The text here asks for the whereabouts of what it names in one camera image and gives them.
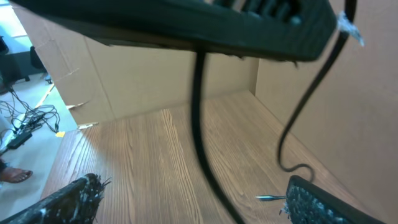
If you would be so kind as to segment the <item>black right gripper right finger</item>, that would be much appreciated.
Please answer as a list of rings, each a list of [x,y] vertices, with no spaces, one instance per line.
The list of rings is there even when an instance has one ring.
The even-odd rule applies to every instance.
[[[383,224],[298,175],[289,179],[281,211],[293,224]]]

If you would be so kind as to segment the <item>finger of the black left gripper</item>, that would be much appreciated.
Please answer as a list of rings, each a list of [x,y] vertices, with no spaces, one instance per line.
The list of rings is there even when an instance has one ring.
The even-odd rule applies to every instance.
[[[316,60],[336,29],[328,1],[15,0],[105,45]]]

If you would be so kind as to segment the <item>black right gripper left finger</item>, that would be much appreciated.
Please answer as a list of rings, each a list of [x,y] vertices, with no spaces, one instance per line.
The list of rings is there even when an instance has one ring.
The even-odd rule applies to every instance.
[[[100,175],[86,174],[1,224],[92,224],[107,184]]]

